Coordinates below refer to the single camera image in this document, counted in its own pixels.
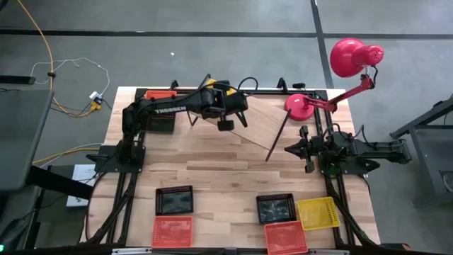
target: wooden board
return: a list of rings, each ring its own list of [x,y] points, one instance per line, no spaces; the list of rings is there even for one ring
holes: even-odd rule
[[[270,149],[287,112],[253,96],[247,98],[247,104],[248,110],[244,115],[248,126],[244,127],[236,115],[229,115],[227,118],[234,120],[234,130],[231,132],[265,149]],[[217,125],[219,119],[210,118],[206,121]]]
[[[121,110],[132,102],[135,89],[118,88],[105,138],[107,144],[116,145],[121,139]],[[328,96],[332,98],[342,92],[328,90]],[[282,109],[286,96],[256,98]],[[346,132],[354,132],[347,101],[340,102],[333,122]],[[295,200],[301,200],[326,195],[322,175],[317,171],[305,174],[305,161],[283,151],[285,146],[299,141],[302,124],[309,126],[310,135],[316,134],[314,118],[303,123],[289,120],[269,162],[264,162],[267,149],[232,132],[219,132],[217,126],[207,121],[198,121],[191,127],[184,113],[177,114],[174,134],[147,134],[147,154],[137,183],[127,245],[151,245],[156,188],[193,185],[193,247],[265,247],[263,226],[258,224],[256,196],[293,193]],[[112,208],[117,178],[118,174],[106,174],[94,191],[89,209],[90,235]],[[352,215],[368,236],[379,243],[365,182],[356,176],[345,176],[345,187]],[[118,222],[116,238],[122,215]],[[346,239],[344,227],[340,231]],[[312,249],[334,247],[331,229],[308,231],[306,239]]]

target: red basket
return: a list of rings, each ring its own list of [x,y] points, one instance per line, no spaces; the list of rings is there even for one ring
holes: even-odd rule
[[[191,216],[156,216],[151,247],[188,248],[192,244]]]
[[[267,224],[264,226],[264,232],[269,255],[308,252],[300,221]]]

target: lamp base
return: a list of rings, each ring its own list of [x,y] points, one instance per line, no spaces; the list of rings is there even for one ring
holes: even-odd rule
[[[285,110],[288,111],[291,109],[289,118],[297,121],[304,121],[310,119],[314,114],[314,106],[305,105],[305,95],[294,94],[288,97],[285,102]]]

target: yellow basket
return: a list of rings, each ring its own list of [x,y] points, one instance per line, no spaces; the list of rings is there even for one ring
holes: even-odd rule
[[[297,209],[304,230],[340,227],[337,208],[331,197],[299,200]]]

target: red lamp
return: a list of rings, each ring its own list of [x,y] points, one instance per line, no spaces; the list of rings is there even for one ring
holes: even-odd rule
[[[384,57],[384,50],[378,45],[365,45],[361,40],[345,38],[338,41],[331,51],[331,67],[340,77],[353,77],[367,66],[379,64]],[[285,110],[291,109],[289,117],[293,120],[307,120],[314,114],[314,108],[331,112],[337,110],[337,103],[367,89],[374,88],[374,82],[368,73],[360,76],[359,86],[332,98],[329,101],[318,100],[302,94],[294,94],[285,102]]]

